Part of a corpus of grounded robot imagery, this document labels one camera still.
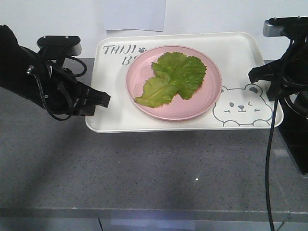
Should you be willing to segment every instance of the plastic tray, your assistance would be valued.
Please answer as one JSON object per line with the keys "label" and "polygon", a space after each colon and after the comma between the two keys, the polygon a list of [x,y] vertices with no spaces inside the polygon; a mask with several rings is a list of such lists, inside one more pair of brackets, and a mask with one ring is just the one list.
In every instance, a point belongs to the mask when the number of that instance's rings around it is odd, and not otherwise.
{"label": "plastic tray", "polygon": [[[163,45],[187,46],[207,55],[219,68],[222,93],[202,115],[184,121],[164,121],[145,114],[130,100],[125,86],[128,67],[144,51]],[[87,126],[99,133],[172,130],[270,128],[273,102],[269,82],[250,84],[251,68],[264,64],[254,38],[243,32],[108,38],[97,48],[91,86],[111,95],[108,108],[97,106]],[[283,120],[278,105],[275,126]]]}

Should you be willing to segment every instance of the paw print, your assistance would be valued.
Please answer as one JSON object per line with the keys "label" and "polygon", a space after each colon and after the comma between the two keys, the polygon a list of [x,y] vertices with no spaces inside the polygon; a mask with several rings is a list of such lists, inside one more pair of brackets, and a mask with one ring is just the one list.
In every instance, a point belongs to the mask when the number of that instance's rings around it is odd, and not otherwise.
{"label": "paw print", "polygon": [[143,53],[146,51],[146,48],[145,47],[139,47],[139,50],[138,50],[140,53]]}

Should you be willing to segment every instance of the leafy vegetable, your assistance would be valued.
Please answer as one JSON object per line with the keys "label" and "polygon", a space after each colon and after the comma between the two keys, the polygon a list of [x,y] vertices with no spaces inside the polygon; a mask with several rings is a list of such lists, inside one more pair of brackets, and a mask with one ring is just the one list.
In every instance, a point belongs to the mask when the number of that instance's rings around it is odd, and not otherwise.
{"label": "leafy vegetable", "polygon": [[135,102],[155,108],[170,103],[177,93],[189,100],[201,86],[206,66],[197,57],[167,52],[152,63],[152,69],[155,77],[145,82],[143,94]]}

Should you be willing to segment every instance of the round plate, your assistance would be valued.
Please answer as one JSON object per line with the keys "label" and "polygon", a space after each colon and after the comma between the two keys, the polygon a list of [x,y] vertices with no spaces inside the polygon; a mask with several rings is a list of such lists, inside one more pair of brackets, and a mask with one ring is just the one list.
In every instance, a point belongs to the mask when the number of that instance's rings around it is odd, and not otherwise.
{"label": "round plate", "polygon": [[[198,57],[206,66],[201,87],[189,100],[183,100],[176,94],[171,103],[157,108],[135,103],[134,98],[143,94],[145,81],[154,76],[152,62],[156,63],[166,52],[182,52],[187,56]],[[163,120],[185,120],[199,116],[216,102],[221,92],[221,75],[214,62],[195,49],[176,45],[162,46],[148,50],[134,60],[126,75],[126,88],[133,103],[145,113]]]}

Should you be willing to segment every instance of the bear drawing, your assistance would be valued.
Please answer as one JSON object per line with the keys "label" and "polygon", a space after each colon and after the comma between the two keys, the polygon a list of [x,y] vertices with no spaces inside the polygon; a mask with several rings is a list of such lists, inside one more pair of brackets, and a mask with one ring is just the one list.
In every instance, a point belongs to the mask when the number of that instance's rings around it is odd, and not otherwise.
{"label": "bear drawing", "polygon": [[248,84],[243,89],[222,86],[213,115],[224,127],[268,126],[272,108],[266,104],[262,93],[262,88],[256,84]]}

